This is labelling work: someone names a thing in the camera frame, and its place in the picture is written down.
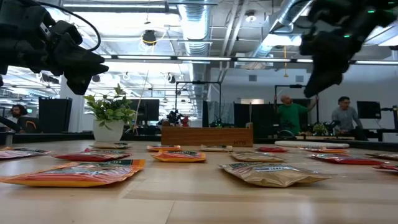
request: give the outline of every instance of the table surface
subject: table surface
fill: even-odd
[[[92,143],[19,146],[78,152]],[[307,151],[291,149],[277,156],[297,167],[338,175],[312,185],[264,188],[219,169],[218,164],[235,162],[228,153],[206,152],[206,163],[167,163],[155,161],[146,151],[147,144],[156,142],[132,143],[131,158],[146,159],[146,165],[124,182],[93,188],[0,184],[1,223],[398,223],[398,172],[328,164],[307,158]],[[369,152],[349,149],[356,156]],[[51,156],[1,161],[0,175],[17,175],[66,162]]]

